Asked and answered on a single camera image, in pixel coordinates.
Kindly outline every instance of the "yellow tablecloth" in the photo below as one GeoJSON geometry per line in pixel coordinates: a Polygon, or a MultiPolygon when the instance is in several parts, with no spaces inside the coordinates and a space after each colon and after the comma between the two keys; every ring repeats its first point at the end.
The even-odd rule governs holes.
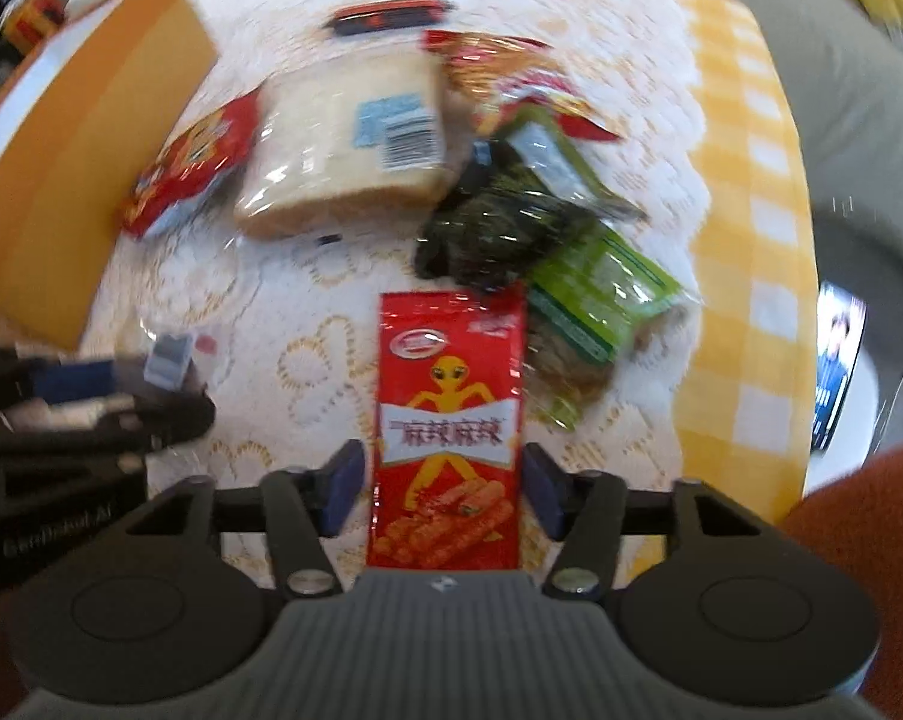
{"type": "Polygon", "coordinates": [[[685,0],[707,133],[692,162],[712,208],[693,242],[701,343],[675,400],[685,474],[756,512],[800,498],[815,384],[818,276],[788,103],[754,16],[685,0]]]}

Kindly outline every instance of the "red chips bag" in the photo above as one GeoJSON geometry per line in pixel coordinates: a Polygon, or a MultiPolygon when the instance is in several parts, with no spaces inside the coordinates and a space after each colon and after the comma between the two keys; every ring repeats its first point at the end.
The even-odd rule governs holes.
{"type": "Polygon", "coordinates": [[[228,172],[248,159],[258,127],[258,90],[192,124],[141,173],[122,226],[156,235],[194,215],[228,172]]]}
{"type": "Polygon", "coordinates": [[[383,296],[369,565],[517,568],[523,353],[516,290],[383,296]]]}
{"type": "Polygon", "coordinates": [[[491,135],[522,103],[550,108],[569,138],[617,141],[601,117],[575,87],[551,47],[531,38],[484,32],[426,29],[422,45],[445,59],[445,75],[454,89],[475,104],[480,137],[491,135]]]}

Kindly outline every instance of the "green snack package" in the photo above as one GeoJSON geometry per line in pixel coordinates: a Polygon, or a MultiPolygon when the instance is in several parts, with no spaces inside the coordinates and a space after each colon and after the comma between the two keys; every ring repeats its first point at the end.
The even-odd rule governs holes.
{"type": "Polygon", "coordinates": [[[529,400],[565,429],[688,294],[616,232],[594,223],[528,279],[529,400]]]}

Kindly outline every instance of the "table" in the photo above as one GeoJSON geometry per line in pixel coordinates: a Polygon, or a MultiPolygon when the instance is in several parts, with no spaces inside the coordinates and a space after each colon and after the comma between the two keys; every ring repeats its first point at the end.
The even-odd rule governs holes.
{"type": "MultiPolygon", "coordinates": [[[[322,23],[374,0],[191,0],[221,59],[179,122],[294,70],[366,44],[322,23]]],[[[623,365],[574,434],[526,426],[570,469],[606,469],[640,488],[704,479],[765,517],[800,497],[814,391],[817,279],[798,136],[752,15],[728,0],[450,0],[450,28],[527,35],[556,47],[625,135],[587,156],[650,223],[628,232],[701,298],[685,322],[623,365]]],[[[195,472],[248,485],[287,464],[318,466],[348,437],[369,442],[377,295],[421,288],[414,225],[347,230],[344,242],[233,240],[205,215],[153,244],[122,241],[83,352],[126,348],[136,322],[213,326],[226,338],[212,388],[219,418],[193,452],[150,460],[163,488],[195,472]]],[[[325,544],[349,581],[364,560],[368,499],[325,544]]],[[[622,577],[656,560],[629,539],[622,577]]],[[[263,544],[234,536],[229,560],[266,581],[263,544]]],[[[555,552],[530,514],[522,562],[541,576],[555,552]]]]}

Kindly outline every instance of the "seaweed snack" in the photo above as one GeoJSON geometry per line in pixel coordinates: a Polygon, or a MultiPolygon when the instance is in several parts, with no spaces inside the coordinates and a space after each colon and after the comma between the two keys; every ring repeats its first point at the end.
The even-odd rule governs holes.
{"type": "Polygon", "coordinates": [[[235,222],[269,239],[430,211],[448,187],[442,102],[437,57],[408,47],[272,76],[235,222]]]}
{"type": "Polygon", "coordinates": [[[135,238],[193,217],[224,177],[248,159],[258,127],[258,89],[234,98],[171,141],[141,173],[122,226],[135,238]]]}
{"type": "Polygon", "coordinates": [[[573,429],[616,361],[686,300],[675,279],[601,223],[538,264],[528,282],[527,350],[536,412],[573,429]]]}
{"type": "Polygon", "coordinates": [[[573,240],[594,218],[644,218],[608,189],[539,105],[521,105],[476,141],[457,185],[419,234],[415,273],[497,290],[573,240]]]}
{"type": "Polygon", "coordinates": [[[383,295],[369,565],[517,568],[523,351],[518,290],[383,295]]]}
{"type": "Polygon", "coordinates": [[[555,113],[571,138],[620,139],[604,126],[546,43],[486,32],[426,29],[422,45],[443,57],[452,88],[474,104],[479,137],[494,132],[520,103],[537,103],[555,113]]]}

